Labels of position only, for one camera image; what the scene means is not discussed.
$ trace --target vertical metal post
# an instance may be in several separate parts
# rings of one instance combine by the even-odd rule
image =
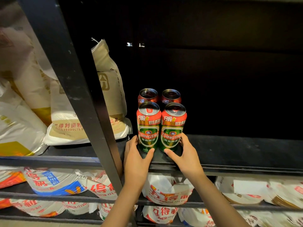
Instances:
[[[117,194],[122,162],[80,0],[18,0]]]

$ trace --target dark wall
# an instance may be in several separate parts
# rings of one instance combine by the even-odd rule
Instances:
[[[86,0],[84,5],[92,19],[90,34],[106,40],[119,67],[134,129],[139,90],[174,88],[188,113],[185,133],[302,139],[302,4]]]

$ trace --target hand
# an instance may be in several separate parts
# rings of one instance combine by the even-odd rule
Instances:
[[[191,145],[188,137],[182,133],[180,144],[183,146],[182,156],[176,155],[170,149],[164,149],[164,152],[178,165],[180,171],[194,185],[204,177],[204,171],[199,161],[196,149]]]
[[[149,171],[149,164],[154,156],[154,148],[150,149],[142,159],[138,149],[138,137],[135,135],[126,143],[124,156],[125,185],[141,192]]]

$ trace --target red beer can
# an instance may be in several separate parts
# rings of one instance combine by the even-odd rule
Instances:
[[[164,105],[168,103],[181,103],[180,92],[174,89],[166,89],[162,92],[161,101]]]
[[[158,92],[152,88],[144,88],[140,91],[138,95],[138,106],[144,102],[158,102]]]

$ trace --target tsingtao beer can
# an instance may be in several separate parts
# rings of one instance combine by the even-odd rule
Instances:
[[[138,95],[138,106],[144,102],[158,102],[158,92],[152,88],[144,88],[139,92]]]
[[[182,104],[168,103],[165,106],[161,117],[161,141],[159,142],[161,151],[165,148],[173,151],[177,149],[186,118],[186,109]]]
[[[181,103],[180,92],[174,89],[166,89],[162,92],[161,98],[162,104],[166,105],[168,103]]]
[[[148,152],[157,148],[161,121],[159,105],[154,102],[144,102],[137,110],[138,145],[139,149]]]

